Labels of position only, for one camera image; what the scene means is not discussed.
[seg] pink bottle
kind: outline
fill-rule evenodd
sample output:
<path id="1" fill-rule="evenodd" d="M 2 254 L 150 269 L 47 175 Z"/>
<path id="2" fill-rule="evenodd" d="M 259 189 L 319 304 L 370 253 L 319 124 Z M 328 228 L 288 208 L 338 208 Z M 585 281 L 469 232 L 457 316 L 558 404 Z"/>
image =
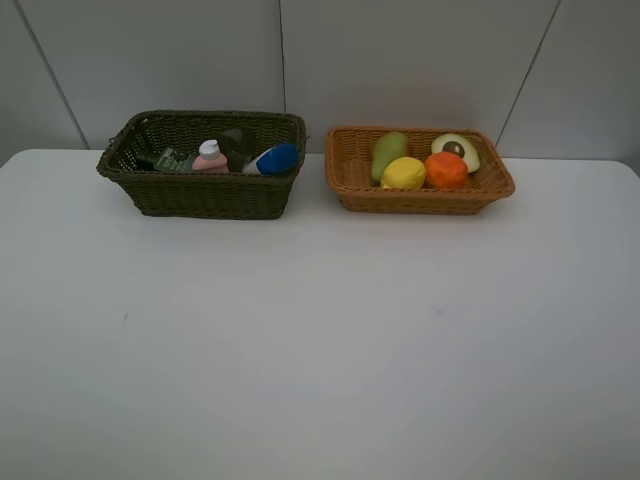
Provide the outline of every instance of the pink bottle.
<path id="1" fill-rule="evenodd" d="M 200 145 L 200 156 L 193 161 L 191 170 L 197 173 L 229 173 L 227 157 L 220 152 L 217 140 Z"/>

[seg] white bottle cap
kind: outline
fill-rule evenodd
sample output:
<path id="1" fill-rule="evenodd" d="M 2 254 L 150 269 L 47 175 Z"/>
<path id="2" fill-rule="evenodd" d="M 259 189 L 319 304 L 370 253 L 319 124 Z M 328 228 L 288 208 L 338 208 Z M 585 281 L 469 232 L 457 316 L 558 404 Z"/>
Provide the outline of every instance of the white bottle cap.
<path id="1" fill-rule="evenodd" d="M 205 160 L 217 160 L 220 156 L 220 147 L 217 140 L 207 140 L 200 145 L 200 156 Z"/>

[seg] bottle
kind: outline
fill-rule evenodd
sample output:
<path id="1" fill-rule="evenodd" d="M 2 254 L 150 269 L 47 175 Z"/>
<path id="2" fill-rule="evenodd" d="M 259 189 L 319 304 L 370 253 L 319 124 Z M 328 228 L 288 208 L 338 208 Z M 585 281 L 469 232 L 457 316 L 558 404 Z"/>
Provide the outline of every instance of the bottle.
<path id="1" fill-rule="evenodd" d="M 138 167 L 142 170 L 157 170 L 159 172 L 183 173 L 195 161 L 196 156 L 176 150 L 165 148 L 162 153 L 139 153 L 136 155 Z"/>
<path id="2" fill-rule="evenodd" d="M 242 169 L 248 175 L 278 175 L 293 168 L 298 163 L 298 149 L 287 143 L 276 145 Z"/>
<path id="3" fill-rule="evenodd" d="M 227 157 L 230 172 L 241 172 L 251 161 L 255 150 L 255 137 L 244 127 L 233 127 L 215 135 L 220 150 Z"/>
<path id="4" fill-rule="evenodd" d="M 227 157 L 220 152 L 217 140 L 207 140 L 200 145 L 199 152 L 191 165 L 194 173 L 229 173 Z"/>

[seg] dark green wicker basket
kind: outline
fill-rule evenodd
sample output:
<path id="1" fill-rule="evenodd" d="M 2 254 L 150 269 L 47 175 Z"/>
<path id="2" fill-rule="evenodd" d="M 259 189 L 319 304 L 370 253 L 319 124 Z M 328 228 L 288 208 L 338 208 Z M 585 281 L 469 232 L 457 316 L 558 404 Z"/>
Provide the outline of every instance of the dark green wicker basket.
<path id="1" fill-rule="evenodd" d="M 256 139 L 254 156 L 281 143 L 298 147 L 296 166 L 278 176 L 241 173 L 162 173 L 137 168 L 136 155 L 173 147 L 197 153 L 200 144 L 242 126 Z M 306 130 L 295 115 L 261 112 L 152 111 L 133 117 L 98 163 L 98 173 L 122 187 L 145 215 L 272 219 L 282 215 L 304 161 Z"/>

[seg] yellow lemon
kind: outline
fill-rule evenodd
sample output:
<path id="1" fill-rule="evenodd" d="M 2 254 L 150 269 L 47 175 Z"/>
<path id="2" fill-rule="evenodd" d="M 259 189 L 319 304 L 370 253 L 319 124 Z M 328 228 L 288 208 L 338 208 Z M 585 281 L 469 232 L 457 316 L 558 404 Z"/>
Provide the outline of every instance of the yellow lemon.
<path id="1" fill-rule="evenodd" d="M 418 189 L 424 184 L 424 164 L 417 158 L 402 157 L 389 164 L 382 174 L 382 188 Z"/>

